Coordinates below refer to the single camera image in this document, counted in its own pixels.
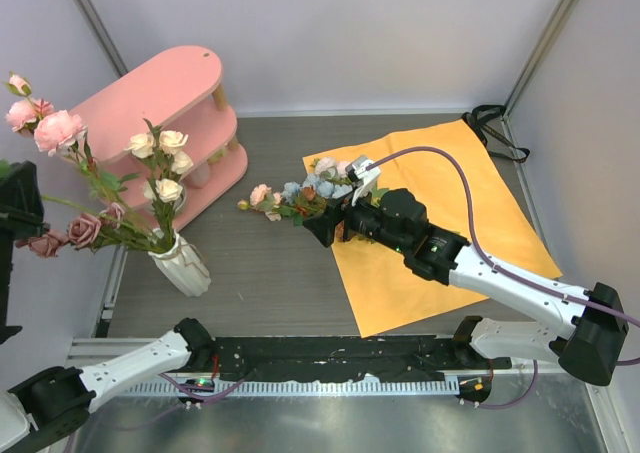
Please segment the blue flower stem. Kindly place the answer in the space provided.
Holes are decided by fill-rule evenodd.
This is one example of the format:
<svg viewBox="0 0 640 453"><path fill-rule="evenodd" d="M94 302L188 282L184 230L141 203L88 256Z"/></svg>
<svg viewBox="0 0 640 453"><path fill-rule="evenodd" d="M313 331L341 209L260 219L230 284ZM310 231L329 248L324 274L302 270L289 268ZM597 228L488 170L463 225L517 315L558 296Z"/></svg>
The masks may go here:
<svg viewBox="0 0 640 453"><path fill-rule="evenodd" d="M281 192L284 200L292 204L294 197L302 192L303 188L312 187L313 190L324 199L340 198L353 190L352 182L343 176L318 176L309 174L302 184L296 182L288 182L284 185Z"/></svg>

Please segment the small pink bud stem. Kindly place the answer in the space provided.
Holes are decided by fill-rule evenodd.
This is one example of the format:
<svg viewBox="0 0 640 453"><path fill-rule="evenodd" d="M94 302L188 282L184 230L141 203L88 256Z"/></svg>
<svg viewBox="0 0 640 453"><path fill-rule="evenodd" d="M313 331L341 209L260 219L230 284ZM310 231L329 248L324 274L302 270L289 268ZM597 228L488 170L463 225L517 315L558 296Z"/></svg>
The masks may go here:
<svg viewBox="0 0 640 453"><path fill-rule="evenodd" d="M262 213L272 222L291 218L296 213L294 199L300 189L301 185L296 182L286 183L282 191L260 184L251 191L248 200L237 203L237 209Z"/></svg>

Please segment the white ribbed ceramic vase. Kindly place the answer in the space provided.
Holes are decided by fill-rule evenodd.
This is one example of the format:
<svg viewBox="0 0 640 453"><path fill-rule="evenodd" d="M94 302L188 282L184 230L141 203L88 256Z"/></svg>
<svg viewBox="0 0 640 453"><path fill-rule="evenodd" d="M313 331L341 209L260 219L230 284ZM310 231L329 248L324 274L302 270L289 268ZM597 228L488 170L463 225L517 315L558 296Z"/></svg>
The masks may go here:
<svg viewBox="0 0 640 453"><path fill-rule="evenodd" d="M173 231L173 246L162 253L148 252L156 267L186 297L200 297L211 285L209 270L197 248Z"/></svg>

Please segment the green mug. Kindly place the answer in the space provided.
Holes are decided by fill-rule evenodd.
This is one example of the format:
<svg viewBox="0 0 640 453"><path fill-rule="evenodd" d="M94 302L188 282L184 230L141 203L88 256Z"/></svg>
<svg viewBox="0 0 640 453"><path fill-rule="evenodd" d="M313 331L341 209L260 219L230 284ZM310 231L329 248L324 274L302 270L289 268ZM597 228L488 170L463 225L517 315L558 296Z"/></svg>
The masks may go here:
<svg viewBox="0 0 640 453"><path fill-rule="evenodd" d="M207 162L209 165L213 165L223 159L227 154L227 149L225 147L220 148L215 153L213 153L208 159Z"/></svg>

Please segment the beige bowl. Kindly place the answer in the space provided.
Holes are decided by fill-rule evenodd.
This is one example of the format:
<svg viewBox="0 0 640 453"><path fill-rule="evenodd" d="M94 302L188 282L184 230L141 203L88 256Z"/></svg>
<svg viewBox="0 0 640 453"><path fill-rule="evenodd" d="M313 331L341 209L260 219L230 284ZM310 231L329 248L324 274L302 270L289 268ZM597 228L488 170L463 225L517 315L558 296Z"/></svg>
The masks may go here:
<svg viewBox="0 0 640 453"><path fill-rule="evenodd" d="M178 199L173 203L176 216L179 216L185 208L188 194L187 188L182 182L179 183L179 186L181 187L180 195Z"/></svg>

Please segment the mauve rose flower stem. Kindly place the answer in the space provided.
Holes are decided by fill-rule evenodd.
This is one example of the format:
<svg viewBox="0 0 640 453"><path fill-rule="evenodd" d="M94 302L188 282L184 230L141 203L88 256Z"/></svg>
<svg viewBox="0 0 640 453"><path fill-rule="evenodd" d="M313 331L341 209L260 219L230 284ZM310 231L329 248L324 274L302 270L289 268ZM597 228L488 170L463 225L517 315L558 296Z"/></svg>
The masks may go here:
<svg viewBox="0 0 640 453"><path fill-rule="evenodd" d="M40 258L57 257L65 247L97 252L109 246L124 246L129 250L158 254L170 248L156 233L134 223L117 202L98 214L82 212L69 223L65 232L50 229L41 236L16 240L14 246L27 248Z"/></svg>

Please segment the rust brown rose stem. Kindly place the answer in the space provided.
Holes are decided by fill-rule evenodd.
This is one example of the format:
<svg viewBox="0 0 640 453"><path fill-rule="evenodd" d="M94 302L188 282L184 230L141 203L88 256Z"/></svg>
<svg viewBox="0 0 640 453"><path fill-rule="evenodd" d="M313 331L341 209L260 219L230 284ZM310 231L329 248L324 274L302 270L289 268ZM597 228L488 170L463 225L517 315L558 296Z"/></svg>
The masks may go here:
<svg viewBox="0 0 640 453"><path fill-rule="evenodd" d="M328 200L317 195L312 187L303 188L294 199L296 213L291 219L296 225L302 226L304 219L322 213ZM347 211L344 221L335 229L333 244L347 243L353 239L374 244L378 240L380 228L379 203L369 193Z"/></svg>

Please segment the pink faceted cup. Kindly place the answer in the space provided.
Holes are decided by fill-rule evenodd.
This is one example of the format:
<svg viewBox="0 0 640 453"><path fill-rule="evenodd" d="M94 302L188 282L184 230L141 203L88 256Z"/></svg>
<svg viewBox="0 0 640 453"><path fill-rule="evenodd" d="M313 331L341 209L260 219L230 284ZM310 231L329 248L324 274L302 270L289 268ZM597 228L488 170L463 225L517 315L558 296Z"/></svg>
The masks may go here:
<svg viewBox="0 0 640 453"><path fill-rule="evenodd" d="M202 189L211 181L211 167L202 163L194 168L185 178L185 184L190 188Z"/></svg>

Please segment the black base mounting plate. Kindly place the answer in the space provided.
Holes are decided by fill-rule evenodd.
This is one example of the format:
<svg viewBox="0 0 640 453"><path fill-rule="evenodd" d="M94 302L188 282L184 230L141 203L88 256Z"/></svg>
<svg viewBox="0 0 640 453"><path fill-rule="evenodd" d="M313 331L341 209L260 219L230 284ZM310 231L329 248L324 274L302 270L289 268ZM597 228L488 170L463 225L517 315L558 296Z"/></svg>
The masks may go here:
<svg viewBox="0 0 640 453"><path fill-rule="evenodd" d="M391 335L218 337L200 369L232 382L356 383L371 375L393 383L441 381L447 372L511 366L508 358L484 359L451 338Z"/></svg>

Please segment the peach rose flower stem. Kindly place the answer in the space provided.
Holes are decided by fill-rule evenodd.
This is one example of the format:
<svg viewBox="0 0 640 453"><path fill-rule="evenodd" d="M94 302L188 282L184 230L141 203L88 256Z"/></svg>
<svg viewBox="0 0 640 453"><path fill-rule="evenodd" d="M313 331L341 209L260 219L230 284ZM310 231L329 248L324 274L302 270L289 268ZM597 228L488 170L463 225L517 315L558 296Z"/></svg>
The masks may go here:
<svg viewBox="0 0 640 453"><path fill-rule="evenodd" d="M148 131L131 136L125 151L146 168L143 196L157 222L156 234L171 248L176 218L173 203L180 195L182 177L194 166L185 152L189 135L154 125L147 118L143 121Z"/></svg>

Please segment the large peach peony stem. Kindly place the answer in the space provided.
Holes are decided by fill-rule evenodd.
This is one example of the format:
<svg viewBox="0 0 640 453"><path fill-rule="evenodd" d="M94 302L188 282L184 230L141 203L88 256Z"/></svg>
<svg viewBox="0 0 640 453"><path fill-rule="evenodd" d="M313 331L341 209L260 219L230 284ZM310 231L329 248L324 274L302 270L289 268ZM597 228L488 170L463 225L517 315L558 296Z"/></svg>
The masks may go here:
<svg viewBox="0 0 640 453"><path fill-rule="evenodd" d="M329 178L333 176L343 176L349 179L345 172L347 165L348 165L347 162L337 163L329 157L319 158L314 160L314 162L312 163L314 171L309 174L316 174L318 176L322 175L322 176L327 176ZM148 227L152 231L151 227L148 226L145 221L143 221L143 225Z"/></svg>

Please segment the pink rose flower stem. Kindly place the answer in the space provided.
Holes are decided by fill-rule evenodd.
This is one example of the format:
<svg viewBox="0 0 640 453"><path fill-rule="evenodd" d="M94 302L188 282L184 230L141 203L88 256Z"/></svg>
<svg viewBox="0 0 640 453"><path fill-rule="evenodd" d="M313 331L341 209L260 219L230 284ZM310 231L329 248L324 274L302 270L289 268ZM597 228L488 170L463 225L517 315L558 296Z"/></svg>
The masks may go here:
<svg viewBox="0 0 640 453"><path fill-rule="evenodd" d="M125 205L121 196L125 183L133 177L119 178L102 168L91 151L88 127L82 117L68 110L57 110L51 102L35 98L29 81L14 72L9 74L4 86L17 98L5 114L12 131L33 140L41 153L71 162L86 179L93 197L124 209L121 220L117 220L114 213L106 213L106 219L116 222L127 233L151 239L150 229Z"/></svg>

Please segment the pink three-tier shelf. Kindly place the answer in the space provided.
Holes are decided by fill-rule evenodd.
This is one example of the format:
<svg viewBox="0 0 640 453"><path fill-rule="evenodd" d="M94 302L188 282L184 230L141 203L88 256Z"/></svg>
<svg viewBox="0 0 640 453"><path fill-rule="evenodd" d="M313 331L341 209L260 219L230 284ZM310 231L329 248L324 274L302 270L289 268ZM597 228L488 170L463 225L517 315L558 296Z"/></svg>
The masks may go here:
<svg viewBox="0 0 640 453"><path fill-rule="evenodd" d="M176 229L203 213L247 171L247 153L237 140L237 117L222 78L222 63L213 51L173 47L72 110L87 126L90 149L100 166L117 177L133 177L122 197L152 226L157 222L143 194L149 170L130 150L146 146L143 137L152 127L192 162L180 180L184 202Z"/></svg>

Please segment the orange yellow wrapping paper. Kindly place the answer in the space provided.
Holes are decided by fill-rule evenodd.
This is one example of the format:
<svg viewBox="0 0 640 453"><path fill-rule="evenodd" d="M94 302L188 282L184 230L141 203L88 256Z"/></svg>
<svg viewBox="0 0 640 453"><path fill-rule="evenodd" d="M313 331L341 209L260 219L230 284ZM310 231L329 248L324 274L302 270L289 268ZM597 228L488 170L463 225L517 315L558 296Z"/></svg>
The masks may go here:
<svg viewBox="0 0 640 453"><path fill-rule="evenodd" d="M390 133L368 143L304 157L396 159L381 167L389 214L365 210L355 227L372 241L332 245L363 337L480 302L448 280L476 235L483 251L546 278L561 275L476 134L462 120Z"/></svg>

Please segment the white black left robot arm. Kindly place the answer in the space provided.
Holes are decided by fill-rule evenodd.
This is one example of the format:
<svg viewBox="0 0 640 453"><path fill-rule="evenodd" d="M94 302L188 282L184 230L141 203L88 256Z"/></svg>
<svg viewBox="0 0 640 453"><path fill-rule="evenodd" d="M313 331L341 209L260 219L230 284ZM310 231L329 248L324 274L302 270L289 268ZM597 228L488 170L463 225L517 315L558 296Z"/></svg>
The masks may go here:
<svg viewBox="0 0 640 453"><path fill-rule="evenodd" d="M12 254L17 240L45 231L36 165L1 162L1 341L19 333L7 324ZM39 452L78 430L101 406L142 380L186 367L205 370L214 340L195 319L110 361L51 367L1 393L1 450Z"/></svg>

